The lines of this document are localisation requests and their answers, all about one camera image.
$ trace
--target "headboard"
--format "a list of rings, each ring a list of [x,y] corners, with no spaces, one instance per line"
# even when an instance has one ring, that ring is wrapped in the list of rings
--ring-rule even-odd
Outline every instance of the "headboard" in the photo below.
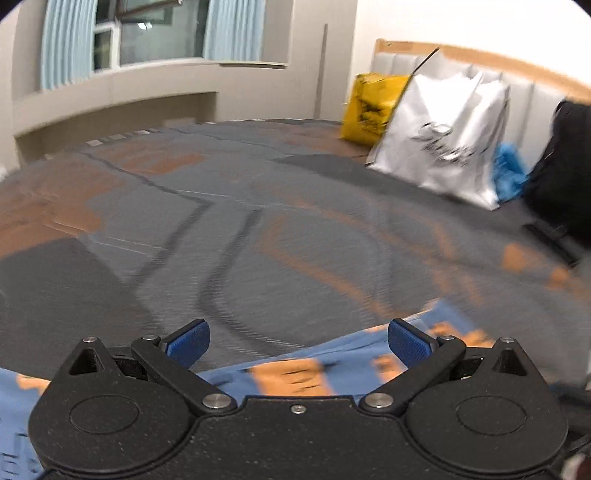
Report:
[[[583,82],[567,77],[566,75],[527,63],[526,61],[512,59],[488,51],[436,43],[388,41],[379,38],[375,43],[375,53],[402,53],[426,56],[438,47],[449,59],[482,66],[486,69],[519,75],[532,82],[560,90],[569,99],[591,104],[591,86],[585,85]]]
[[[551,135],[558,103],[565,97],[591,105],[591,87],[525,61],[471,48],[434,43],[388,41],[375,44],[372,70],[385,75],[405,75],[437,47],[453,68],[468,76],[484,72],[485,81],[509,84],[510,105],[503,141],[517,146],[528,168],[540,159]]]

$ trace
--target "blue fabric with orange pattern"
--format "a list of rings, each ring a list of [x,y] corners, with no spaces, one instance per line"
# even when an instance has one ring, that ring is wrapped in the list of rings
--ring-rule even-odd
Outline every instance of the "blue fabric with orange pattern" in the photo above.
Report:
[[[470,346],[493,344],[445,300],[435,300],[406,321],[431,336],[455,335]],[[272,359],[232,365],[199,376],[236,398],[246,395],[352,395],[393,379],[406,367],[390,351],[381,325]],[[48,381],[0,368],[0,478],[29,480],[41,466],[28,440],[27,421]]]

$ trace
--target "yellow bag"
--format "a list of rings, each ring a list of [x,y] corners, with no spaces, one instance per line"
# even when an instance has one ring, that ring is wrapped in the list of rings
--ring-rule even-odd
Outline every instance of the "yellow bag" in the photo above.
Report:
[[[386,77],[379,73],[357,75],[341,129],[341,137],[374,146],[388,126],[392,108],[402,95],[410,75]]]

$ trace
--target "wooden headboard trim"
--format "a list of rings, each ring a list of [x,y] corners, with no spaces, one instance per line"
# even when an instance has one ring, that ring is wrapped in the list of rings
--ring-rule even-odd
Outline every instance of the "wooden headboard trim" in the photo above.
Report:
[[[480,65],[492,70],[513,73],[533,82],[542,83],[560,90],[569,99],[591,104],[590,86],[566,75],[553,72],[552,70],[496,53],[436,43],[389,41],[383,38],[379,38],[376,41],[375,53],[429,55],[437,47],[441,48],[443,54],[449,59]]]

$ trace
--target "blue finger pad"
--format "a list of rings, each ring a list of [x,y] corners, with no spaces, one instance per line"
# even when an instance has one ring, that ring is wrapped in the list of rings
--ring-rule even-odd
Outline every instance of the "blue finger pad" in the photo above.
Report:
[[[195,325],[166,347],[166,355],[185,368],[191,368],[209,347],[209,325],[201,322]]]
[[[388,345],[400,361],[411,368],[431,355],[431,346],[396,322],[388,326]]]

